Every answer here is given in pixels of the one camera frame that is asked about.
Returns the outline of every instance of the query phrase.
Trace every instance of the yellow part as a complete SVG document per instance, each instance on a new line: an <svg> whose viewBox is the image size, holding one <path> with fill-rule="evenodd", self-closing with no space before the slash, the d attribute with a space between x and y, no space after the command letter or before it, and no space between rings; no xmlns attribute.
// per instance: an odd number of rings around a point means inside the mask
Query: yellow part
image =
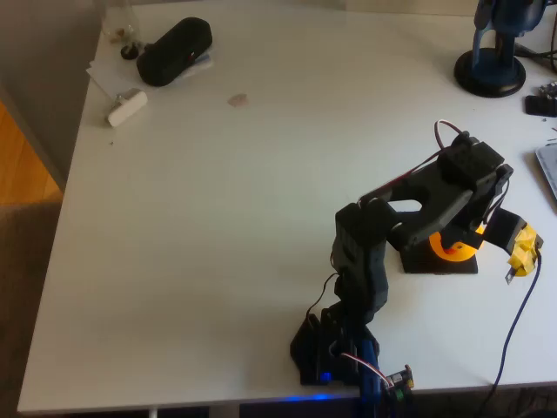
<svg viewBox="0 0 557 418"><path fill-rule="evenodd" d="M514 249L508 264L516 271L516 276L526 276L534 269L538 258L536 253L536 231L527 224L514 239Z"/></svg>
<svg viewBox="0 0 557 418"><path fill-rule="evenodd" d="M478 227L478 229L476 230L476 232L477 233L484 233L484 226L480 225ZM430 235L429 244L432 246L433 252L436 253L439 257L441 257L443 260L453 261L453 262L456 262L456 263L460 263L462 261L466 261L468 259L471 259L478 252L478 250L476 250L472 246L468 246L466 244L463 244L462 242L456 242L450 248L450 250L452 250L450 252L452 252L452 253L448 253L448 252L445 251L445 249L441 245L441 234L440 233L434 233L433 235Z"/></svg>

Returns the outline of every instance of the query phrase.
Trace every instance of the robotic arm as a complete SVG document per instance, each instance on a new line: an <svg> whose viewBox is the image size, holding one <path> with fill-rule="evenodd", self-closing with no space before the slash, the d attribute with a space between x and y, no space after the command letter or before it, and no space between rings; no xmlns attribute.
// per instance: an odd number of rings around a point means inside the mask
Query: robotic arm
<svg viewBox="0 0 557 418"><path fill-rule="evenodd" d="M478 249L484 241L511 255L507 282L515 274L530 273L543 240L521 217L500 208L502 199L494 202L512 174L513 169L496 151L462 132L441 150L434 163L387 183L338 211L331 262L338 273L334 292L339 302L323 309L321 321L308 315L291 343L291 356L301 383L325 385L342 381L359 385L362 408L372 413L385 393L387 398L393 398L394 390L404 392L413 386L408 367L396 374L396 379L391 377L382 391L376 374L347 358L347 354L356 355L377 366L379 344L366 324L387 301L387 241L401 253L403 266L410 273L416 265L412 261L417 258L421 273L436 271L439 263L450 269L461 263L442 257L444 254ZM391 201L409 199L419 201L421 209L396 212L389 205ZM481 233L480 227L490 214ZM440 235L437 252L431 245L435 233ZM424 248L429 251L429 259L424 257ZM470 259L473 253L468 251ZM472 271L467 273L477 273L475 260Z"/></svg>

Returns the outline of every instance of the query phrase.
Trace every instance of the white table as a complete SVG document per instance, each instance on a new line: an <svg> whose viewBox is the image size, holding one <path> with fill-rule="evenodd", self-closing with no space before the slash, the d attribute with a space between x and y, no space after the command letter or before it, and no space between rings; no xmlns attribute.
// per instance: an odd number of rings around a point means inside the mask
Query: white table
<svg viewBox="0 0 557 418"><path fill-rule="evenodd" d="M331 272L335 212L435 152L438 118L507 159L505 207L546 240L501 383L557 380L557 218L533 157L557 133L521 101L549 71L525 61L527 85L510 98L462 91L452 72L470 17L230 2L136 11L146 40L208 20L215 65L116 130L90 85L21 412L354 395L302 388L289 344ZM114 53L101 40L97 58ZM249 105L226 103L237 93ZM485 245L478 258L478 275L406 275L389 249L389 301L371 324L386 373L410 364L417 390L493 381L533 276L508 286L506 254ZM330 287L319 308L335 300Z"/></svg>

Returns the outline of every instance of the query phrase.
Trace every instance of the blue led light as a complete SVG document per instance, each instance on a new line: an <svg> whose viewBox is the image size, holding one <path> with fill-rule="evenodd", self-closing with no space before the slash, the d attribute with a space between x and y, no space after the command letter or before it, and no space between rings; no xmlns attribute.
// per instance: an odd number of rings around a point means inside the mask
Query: blue led light
<svg viewBox="0 0 557 418"><path fill-rule="evenodd" d="M332 376L329 372L324 372L321 374L321 381L331 381Z"/></svg>
<svg viewBox="0 0 557 418"><path fill-rule="evenodd" d="M333 399L334 396L331 394L314 394L308 396L288 396L285 398L286 402L300 402L300 401L324 401L327 399Z"/></svg>
<svg viewBox="0 0 557 418"><path fill-rule="evenodd" d="M331 396L329 394L315 394L311 399L314 401L324 401L325 399L331 399Z"/></svg>

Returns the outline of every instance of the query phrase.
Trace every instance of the wire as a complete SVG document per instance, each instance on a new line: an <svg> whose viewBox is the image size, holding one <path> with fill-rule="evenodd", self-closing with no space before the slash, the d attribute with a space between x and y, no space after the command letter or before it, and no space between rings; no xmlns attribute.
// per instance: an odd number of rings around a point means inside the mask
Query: wire
<svg viewBox="0 0 557 418"><path fill-rule="evenodd" d="M415 172L416 170L418 170L421 166L423 166L426 163L429 163L432 159L434 159L435 157L439 156L439 154L441 154L441 152L443 151L443 149L445 149L445 146L443 145L443 141L441 141L441 136L439 135L439 124L443 124L443 125L447 125L451 128L453 128L458 134L461 134L462 131L455 125L453 124L453 122L449 122L448 120L445 119L439 119L437 122L435 122L435 124L433 125L433 132L435 133L435 139L437 140L437 144L440 147L440 150L435 152L433 155L430 155L428 158L424 159L421 163L419 163L418 165L416 165L414 168L411 168L410 170L408 170L407 172L400 174L398 177L387 181L385 184L383 184L379 189L383 188L383 187L387 187L388 185L391 185L392 183L396 183L399 180L402 180L406 177L408 177L410 174L412 174L413 172ZM362 196L359 197L358 199L358 206L361 207L361 202L362 199L367 196L369 194L363 194Z"/></svg>
<svg viewBox="0 0 557 418"><path fill-rule="evenodd" d="M505 358L507 357L508 343L511 340L511 337L513 336L514 328L516 327L516 324L518 323L519 318L522 315L522 311L524 310L524 307L526 306L526 303L528 302L528 299L530 298L530 295L532 294L532 291L536 286L536 283L538 282L538 278L540 277L541 253L538 248L536 248L536 254L538 256L538 269L536 270L534 280L532 280L532 285L528 289L528 292L526 293L526 296L522 301L522 305L520 305L519 312L516 314L516 317L514 317L513 325L511 325L511 329L509 329L508 331L507 339L505 340L505 345L503 346L503 354L501 355L501 364L499 366L499 372L497 373L497 378L495 379L495 383L491 386L491 390L487 394L486 399L484 399L484 401L481 403L480 408L478 409L478 412L476 412L474 418L479 418L481 416L481 414L484 412L484 409L487 406L487 403L491 400L491 398L495 394L495 390L497 390L497 387L499 386L499 381L501 379L501 375L503 374L503 368L505 367Z"/></svg>
<svg viewBox="0 0 557 418"><path fill-rule="evenodd" d="M508 179L507 182L505 183L507 185L507 187L505 188L505 191L503 192L503 194L501 194L501 197L497 199L497 201L491 205L491 207L489 209L487 209L486 214L484 215L484 219L483 222L484 224L487 223L487 217L498 207L500 207L503 203L503 200L505 200L505 197L507 195L508 192L508 188L511 185L511 179Z"/></svg>
<svg viewBox="0 0 557 418"><path fill-rule="evenodd" d="M514 54L516 57L522 58L546 58L549 59L553 54L557 54L557 50L555 51L547 51L547 52L530 52L525 50L516 51Z"/></svg>
<svg viewBox="0 0 557 418"><path fill-rule="evenodd" d="M439 119L437 122L435 122L435 125L433 125L433 131L435 132L435 139L437 140L437 144L439 145L439 148L442 150L443 148L445 148L445 146L443 145L443 141L441 141L441 136L439 135L439 124L447 125L453 128L458 134L461 134L462 131L458 127L456 127L452 122L449 122L448 120Z"/></svg>
<svg viewBox="0 0 557 418"><path fill-rule="evenodd" d="M557 31L557 13L555 13L555 20L554 20L554 29L551 32L551 47L549 48L551 52L554 51L555 46L555 32ZM554 62L554 54L549 55L549 63L551 64L551 68L554 72L557 72L557 68L555 68Z"/></svg>
<svg viewBox="0 0 557 418"><path fill-rule="evenodd" d="M394 385L386 378L386 376L384 374L382 374L377 368L375 368L374 366L372 366L370 363L368 363L367 361L364 361L362 359L360 359L359 357L356 357L355 355L351 355L349 353L340 353L340 355L344 356L344 357L348 357L349 359L352 359L354 361L357 361L359 364L369 368L372 372L374 372L377 376L379 376L381 378L381 380L386 384L386 386L388 388L392 388Z"/></svg>
<svg viewBox="0 0 557 418"><path fill-rule="evenodd" d="M534 403L536 402L537 399L538 399L538 395L536 394L536 390L534 389L534 391L532 393L532 396L530 397L530 402L520 412L516 412L514 414L514 416L524 416L527 412L532 412L531 411L532 406L534 405Z"/></svg>
<svg viewBox="0 0 557 418"><path fill-rule="evenodd" d="M408 170L407 172L405 172L404 174L400 174L397 178L392 179L387 181L385 184L383 184L381 187L379 187L379 189L383 188L383 187L387 187L388 185L391 185L392 183L395 183L399 180L402 180L406 177L408 177L410 174L412 174L413 172L415 172L416 170L418 170L421 166L423 166L425 163L429 163L432 159L434 159L435 157L437 157L439 154L441 154L441 150L435 152L433 155L430 155L429 157L427 157L426 159L424 159L421 163L419 163L418 165L416 165L414 168ZM361 202L362 199L367 196L370 192L363 194L359 197L358 199L358 206L361 207Z"/></svg>
<svg viewBox="0 0 557 418"><path fill-rule="evenodd" d="M317 299L313 305L311 305L310 307L307 308L307 312L305 313L305 318L307 319L307 321L310 325L312 324L310 322L310 311L312 310L313 307L315 307L321 301L321 298L323 298L323 295L325 294L325 289L327 289L327 283L329 282L329 280L332 279L334 276L338 276L338 275L339 274L337 272L335 272L335 273L331 274L327 278L327 280L325 280L325 283L323 283L323 292L321 292L321 295L319 296L319 299Z"/></svg>

